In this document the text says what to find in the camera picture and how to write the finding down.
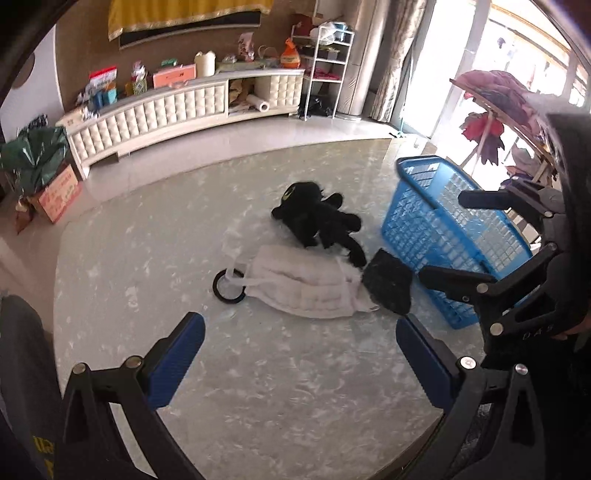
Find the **clothes drying rack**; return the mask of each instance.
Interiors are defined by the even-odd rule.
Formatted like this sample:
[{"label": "clothes drying rack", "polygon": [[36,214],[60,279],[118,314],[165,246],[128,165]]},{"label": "clothes drying rack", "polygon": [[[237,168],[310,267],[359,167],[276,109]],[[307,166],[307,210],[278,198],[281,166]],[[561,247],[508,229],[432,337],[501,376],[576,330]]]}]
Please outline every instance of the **clothes drying rack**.
[{"label": "clothes drying rack", "polygon": [[541,160],[540,168],[538,169],[533,178],[534,182],[538,182],[547,169],[550,169],[550,172],[554,171],[556,167],[556,164],[554,163],[554,158],[546,150],[542,143],[540,143],[539,140],[535,139],[530,132],[528,132],[524,127],[522,127],[515,120],[513,120],[509,115],[507,115],[494,103],[485,99],[477,91],[471,89],[468,85],[465,85],[464,83],[458,82],[457,80],[453,79],[450,79],[449,81],[456,87],[472,95],[472,100],[474,101],[474,103],[479,105],[488,112],[488,118],[485,125],[485,129],[482,133],[482,138],[480,139],[479,144],[474,148],[474,150],[472,150],[470,155],[468,155],[468,157],[466,157],[466,159],[460,164],[460,168],[462,170],[466,167],[466,165],[474,157],[474,155],[477,155],[476,161],[478,162],[478,158],[480,158],[480,155],[482,153],[482,148],[484,147],[485,140],[491,133],[492,123],[495,119],[497,119],[501,123],[511,128],[523,141],[525,141],[525,143],[534,151],[534,154]]}]

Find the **yellow curtain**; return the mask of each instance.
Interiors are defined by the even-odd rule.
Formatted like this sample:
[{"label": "yellow curtain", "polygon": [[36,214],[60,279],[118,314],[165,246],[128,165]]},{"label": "yellow curtain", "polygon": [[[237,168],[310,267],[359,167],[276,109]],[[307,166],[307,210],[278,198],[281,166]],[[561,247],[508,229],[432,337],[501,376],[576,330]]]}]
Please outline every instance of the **yellow curtain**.
[{"label": "yellow curtain", "polygon": [[237,12],[268,15],[273,0],[112,0],[109,40],[123,32],[173,27]]}]

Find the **paper towel roll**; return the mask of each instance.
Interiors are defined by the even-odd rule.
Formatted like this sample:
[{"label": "paper towel roll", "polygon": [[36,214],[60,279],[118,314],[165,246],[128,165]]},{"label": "paper towel roll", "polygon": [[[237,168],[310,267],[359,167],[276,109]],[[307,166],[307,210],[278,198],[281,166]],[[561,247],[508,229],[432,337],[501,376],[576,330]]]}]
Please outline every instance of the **paper towel roll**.
[{"label": "paper towel roll", "polygon": [[255,95],[249,95],[246,97],[246,101],[259,110],[259,112],[264,113],[269,111],[269,102],[264,101],[262,98]]},{"label": "paper towel roll", "polygon": [[212,51],[199,52],[195,55],[197,78],[210,77],[216,73],[216,55]]}]

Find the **plastic bag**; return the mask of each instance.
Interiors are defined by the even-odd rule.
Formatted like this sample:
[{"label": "plastic bag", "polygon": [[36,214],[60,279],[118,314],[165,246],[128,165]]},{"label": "plastic bag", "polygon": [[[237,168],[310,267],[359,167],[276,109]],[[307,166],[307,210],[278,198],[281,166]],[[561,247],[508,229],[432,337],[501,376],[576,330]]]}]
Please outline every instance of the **plastic bag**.
[{"label": "plastic bag", "polygon": [[[298,116],[304,117],[304,108],[306,107],[306,96],[303,95],[298,108]],[[320,95],[310,95],[310,102],[308,104],[308,117],[316,116],[332,116],[332,108],[324,104],[324,99]]]},{"label": "plastic bag", "polygon": [[285,47],[285,51],[283,52],[283,54],[281,55],[281,66],[285,69],[298,69],[300,68],[300,54],[297,52],[296,50],[296,46],[294,45],[294,43],[291,41],[290,38],[288,38],[285,41],[285,45],[287,45]]},{"label": "plastic bag", "polygon": [[0,146],[0,169],[16,172],[23,196],[35,195],[51,183],[69,148],[63,127],[23,131]]},{"label": "plastic bag", "polygon": [[310,38],[316,42],[320,35],[320,45],[330,45],[336,40],[338,28],[336,28],[336,25],[332,22],[325,22],[321,27],[322,29],[319,27],[313,28],[310,31]]},{"label": "plastic bag", "polygon": [[238,58],[243,61],[255,60],[255,45],[252,41],[253,32],[240,35],[238,39]]},{"label": "plastic bag", "polygon": [[31,120],[25,128],[20,130],[19,134],[22,134],[23,132],[29,133],[34,128],[44,128],[47,125],[49,125],[49,120],[47,119],[47,115],[43,113]]}]

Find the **orange bag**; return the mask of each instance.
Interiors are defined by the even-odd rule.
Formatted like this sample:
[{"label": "orange bag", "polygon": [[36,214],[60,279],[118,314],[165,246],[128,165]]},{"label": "orange bag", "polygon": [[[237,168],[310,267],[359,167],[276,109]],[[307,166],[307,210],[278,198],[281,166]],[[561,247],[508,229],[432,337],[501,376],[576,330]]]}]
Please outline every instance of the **orange bag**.
[{"label": "orange bag", "polygon": [[297,52],[296,50],[296,46],[294,45],[294,43],[291,41],[290,38],[288,38],[285,41],[285,45],[287,45],[287,47],[285,48],[285,51],[283,52],[283,54],[281,55],[281,66],[285,69],[298,69],[300,68],[300,54]]}]

